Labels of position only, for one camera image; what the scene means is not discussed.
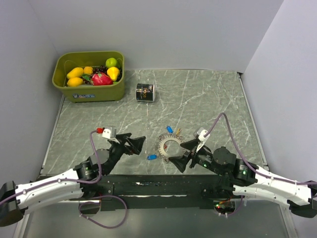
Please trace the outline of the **large silver keyring with rings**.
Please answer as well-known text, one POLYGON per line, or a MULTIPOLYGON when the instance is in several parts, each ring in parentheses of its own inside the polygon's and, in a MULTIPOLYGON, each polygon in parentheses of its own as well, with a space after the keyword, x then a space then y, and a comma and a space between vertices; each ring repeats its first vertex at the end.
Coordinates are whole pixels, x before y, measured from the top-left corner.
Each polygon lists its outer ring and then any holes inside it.
POLYGON ((170 126, 167 126, 166 130, 166 133, 158 136, 155 151, 147 156, 147 160, 161 158, 163 162, 168 163, 170 157, 178 157, 185 152, 185 149, 180 146, 184 142, 181 128, 173 130, 170 126))

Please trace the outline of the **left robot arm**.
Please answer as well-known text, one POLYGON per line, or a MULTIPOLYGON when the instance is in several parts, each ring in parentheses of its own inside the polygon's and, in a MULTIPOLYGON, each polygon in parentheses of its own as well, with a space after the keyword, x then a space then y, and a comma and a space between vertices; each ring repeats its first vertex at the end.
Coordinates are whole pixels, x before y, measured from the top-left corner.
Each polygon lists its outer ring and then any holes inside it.
POLYGON ((25 184, 6 182, 0 189, 1 227, 19 222, 24 215, 40 207, 75 198, 95 198, 96 184, 101 178, 110 174, 122 155, 140 154, 146 139, 145 136, 131 138, 131 133, 116 134, 105 127, 91 133, 101 134, 111 144, 106 161, 102 163, 95 153, 96 163, 88 158, 57 176, 25 184))

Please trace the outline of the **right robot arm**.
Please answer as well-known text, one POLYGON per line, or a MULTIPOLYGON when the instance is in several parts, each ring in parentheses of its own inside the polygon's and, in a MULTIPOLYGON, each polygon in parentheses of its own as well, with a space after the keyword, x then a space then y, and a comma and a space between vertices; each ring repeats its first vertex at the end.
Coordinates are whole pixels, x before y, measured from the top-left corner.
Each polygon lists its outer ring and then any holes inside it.
POLYGON ((211 151, 207 146, 198 147, 196 139, 180 145, 185 149, 181 156, 170 157, 180 172, 195 165, 215 173, 220 179, 212 191, 217 197, 242 196, 267 200, 288 208, 293 214, 314 218, 317 215, 316 185, 311 181, 300 184, 272 174, 253 163, 247 164, 224 146, 211 151))

